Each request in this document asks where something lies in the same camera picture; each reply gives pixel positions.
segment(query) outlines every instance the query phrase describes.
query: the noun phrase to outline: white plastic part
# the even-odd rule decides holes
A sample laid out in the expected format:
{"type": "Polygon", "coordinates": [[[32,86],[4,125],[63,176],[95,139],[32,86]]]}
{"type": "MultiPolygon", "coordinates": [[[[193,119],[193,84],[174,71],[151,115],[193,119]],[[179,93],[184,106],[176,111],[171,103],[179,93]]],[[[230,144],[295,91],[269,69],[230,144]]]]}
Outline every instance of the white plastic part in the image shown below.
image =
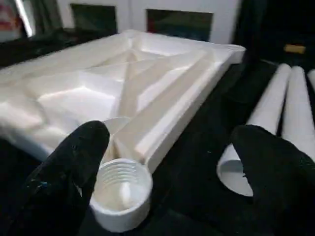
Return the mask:
{"type": "MultiPolygon", "coordinates": [[[[313,73],[310,80],[314,84],[313,73]]],[[[304,70],[294,67],[289,80],[282,138],[293,143],[315,161],[315,128],[304,70]]]]}
{"type": "MultiPolygon", "coordinates": [[[[277,132],[290,72],[288,65],[279,66],[247,124],[263,127],[272,134],[277,132]]],[[[247,197],[253,196],[252,188],[243,173],[242,162],[232,144],[225,149],[219,160],[217,174],[231,191],[247,197]]]]}
{"type": "Polygon", "coordinates": [[[16,115],[0,117],[2,134],[43,161],[86,121],[130,118],[102,163],[130,152],[153,173],[244,51],[129,30],[5,68],[1,87],[15,92],[0,100],[0,114],[16,115]]]}
{"type": "Polygon", "coordinates": [[[98,223],[121,233],[136,228],[148,215],[153,182],[146,166],[116,159],[100,166],[90,206],[98,223]]]}

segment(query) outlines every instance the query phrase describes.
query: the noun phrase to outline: white 3d printed tray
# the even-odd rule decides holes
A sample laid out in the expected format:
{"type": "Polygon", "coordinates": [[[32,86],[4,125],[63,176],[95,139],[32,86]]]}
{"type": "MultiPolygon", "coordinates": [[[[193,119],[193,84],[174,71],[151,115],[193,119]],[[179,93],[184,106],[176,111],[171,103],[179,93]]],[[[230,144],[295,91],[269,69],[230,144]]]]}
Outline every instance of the white 3d printed tray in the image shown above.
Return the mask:
{"type": "Polygon", "coordinates": [[[82,123],[124,117],[103,162],[132,158],[152,173],[244,51],[129,30],[5,68],[1,135],[43,161],[82,123]]]}

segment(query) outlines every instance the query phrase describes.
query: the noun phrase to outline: white cylinder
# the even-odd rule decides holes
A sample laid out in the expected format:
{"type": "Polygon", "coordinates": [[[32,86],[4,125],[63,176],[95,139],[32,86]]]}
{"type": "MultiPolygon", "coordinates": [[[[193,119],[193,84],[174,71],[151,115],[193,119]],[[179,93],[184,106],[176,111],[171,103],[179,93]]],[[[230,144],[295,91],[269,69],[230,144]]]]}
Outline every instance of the white cylinder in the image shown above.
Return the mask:
{"type": "Polygon", "coordinates": [[[147,167],[129,159],[99,168],[90,206],[105,229],[122,233],[136,228],[148,215],[153,186],[147,167]]]}
{"type": "MultiPolygon", "coordinates": [[[[314,73],[310,81],[315,85],[314,73]]],[[[304,70],[294,67],[287,91],[282,138],[315,161],[315,129],[304,70]]]]}
{"type": "MultiPolygon", "coordinates": [[[[290,72],[290,66],[279,66],[247,124],[260,126],[272,134],[276,133],[290,72]]],[[[225,149],[218,162],[217,175],[231,191],[248,197],[253,196],[252,188],[243,172],[242,162],[232,144],[225,149]]]]}

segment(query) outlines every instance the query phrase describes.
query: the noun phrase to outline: black glove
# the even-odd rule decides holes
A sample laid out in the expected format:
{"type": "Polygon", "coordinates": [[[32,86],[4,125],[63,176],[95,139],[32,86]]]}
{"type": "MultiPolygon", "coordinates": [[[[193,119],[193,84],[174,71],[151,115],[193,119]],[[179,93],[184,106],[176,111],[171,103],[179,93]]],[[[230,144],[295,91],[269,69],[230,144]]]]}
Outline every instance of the black glove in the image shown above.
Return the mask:
{"type": "Polygon", "coordinates": [[[257,126],[239,126],[231,139],[254,194],[255,217],[244,227],[275,235],[315,235],[315,163],[257,126]]]}
{"type": "Polygon", "coordinates": [[[109,143],[100,121],[71,133],[28,177],[0,223],[0,235],[75,235],[109,143]]]}

